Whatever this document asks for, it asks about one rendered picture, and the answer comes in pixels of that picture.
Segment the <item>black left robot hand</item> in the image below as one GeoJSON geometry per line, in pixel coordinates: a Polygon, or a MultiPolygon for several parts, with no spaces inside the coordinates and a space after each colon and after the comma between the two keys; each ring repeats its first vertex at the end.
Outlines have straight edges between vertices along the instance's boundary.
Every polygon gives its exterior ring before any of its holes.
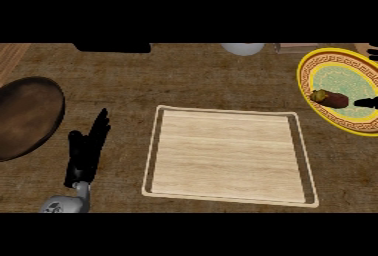
{"type": "Polygon", "coordinates": [[[109,130],[108,110],[102,109],[88,134],[84,135],[78,130],[68,133],[69,161],[63,182],[68,188],[72,188],[74,184],[81,181],[93,182],[109,130]]]}

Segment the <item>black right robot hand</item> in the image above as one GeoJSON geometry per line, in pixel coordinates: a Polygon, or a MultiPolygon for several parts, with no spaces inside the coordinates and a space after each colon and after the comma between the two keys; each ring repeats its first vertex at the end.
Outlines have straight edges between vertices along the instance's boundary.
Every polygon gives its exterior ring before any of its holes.
{"type": "MultiPolygon", "coordinates": [[[[373,43],[357,43],[356,50],[363,54],[372,61],[378,63],[378,42],[373,43]]],[[[364,98],[354,101],[357,107],[366,107],[378,109],[378,96],[373,98],[364,98]]]]}

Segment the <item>yellow patterned plate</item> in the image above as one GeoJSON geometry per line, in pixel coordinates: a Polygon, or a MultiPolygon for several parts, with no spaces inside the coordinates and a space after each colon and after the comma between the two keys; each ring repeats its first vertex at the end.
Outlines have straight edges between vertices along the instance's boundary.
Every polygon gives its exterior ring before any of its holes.
{"type": "Polygon", "coordinates": [[[378,137],[378,109],[359,107],[354,101],[378,96],[378,63],[342,48],[308,52],[297,67],[297,82],[304,100],[317,115],[345,132],[378,137]],[[325,90],[348,98],[348,106],[335,109],[310,99],[313,91],[325,90]]]}

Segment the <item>brown sweet potato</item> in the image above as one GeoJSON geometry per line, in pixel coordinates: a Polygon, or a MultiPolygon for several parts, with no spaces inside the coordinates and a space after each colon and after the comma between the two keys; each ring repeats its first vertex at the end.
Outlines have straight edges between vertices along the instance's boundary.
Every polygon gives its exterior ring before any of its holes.
{"type": "Polygon", "coordinates": [[[310,100],[325,107],[335,109],[345,108],[348,106],[348,97],[341,93],[333,93],[323,89],[314,90],[310,94],[310,100]]]}

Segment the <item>dark brown wooden plate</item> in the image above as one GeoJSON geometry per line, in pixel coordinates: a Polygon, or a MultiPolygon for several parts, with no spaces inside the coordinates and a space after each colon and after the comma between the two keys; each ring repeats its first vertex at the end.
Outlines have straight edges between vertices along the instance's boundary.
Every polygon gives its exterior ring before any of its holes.
{"type": "Polygon", "coordinates": [[[0,162],[32,152],[53,135],[65,115],[65,96],[46,77],[26,77],[0,88],[0,162]]]}

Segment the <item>pale wooden tray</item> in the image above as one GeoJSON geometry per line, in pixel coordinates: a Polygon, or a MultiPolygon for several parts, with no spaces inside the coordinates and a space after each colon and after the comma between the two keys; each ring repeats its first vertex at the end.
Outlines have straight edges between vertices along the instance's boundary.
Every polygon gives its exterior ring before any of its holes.
{"type": "Polygon", "coordinates": [[[317,207],[298,115],[158,106],[141,194],[317,207]]]}

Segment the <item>brown wooden block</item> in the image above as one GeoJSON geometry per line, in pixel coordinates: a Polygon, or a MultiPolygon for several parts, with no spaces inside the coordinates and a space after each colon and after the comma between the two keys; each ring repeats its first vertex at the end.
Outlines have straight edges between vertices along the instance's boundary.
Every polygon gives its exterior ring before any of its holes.
{"type": "Polygon", "coordinates": [[[274,50],[277,54],[307,53],[317,48],[317,43],[276,43],[274,50]]]}

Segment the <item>pale grey round object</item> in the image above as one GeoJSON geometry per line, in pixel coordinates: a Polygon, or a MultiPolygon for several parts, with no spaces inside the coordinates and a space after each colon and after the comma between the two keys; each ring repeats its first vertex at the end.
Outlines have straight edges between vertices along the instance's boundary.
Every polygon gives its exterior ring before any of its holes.
{"type": "Polygon", "coordinates": [[[263,43],[223,43],[221,47],[227,52],[237,56],[251,56],[257,54],[263,47],[263,43]]]}

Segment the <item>black appliance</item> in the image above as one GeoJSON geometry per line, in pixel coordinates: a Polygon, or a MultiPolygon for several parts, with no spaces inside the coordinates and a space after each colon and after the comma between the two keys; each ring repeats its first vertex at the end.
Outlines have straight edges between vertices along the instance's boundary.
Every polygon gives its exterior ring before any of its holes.
{"type": "Polygon", "coordinates": [[[112,52],[112,53],[149,53],[149,43],[75,43],[75,48],[82,52],[112,52]]]}

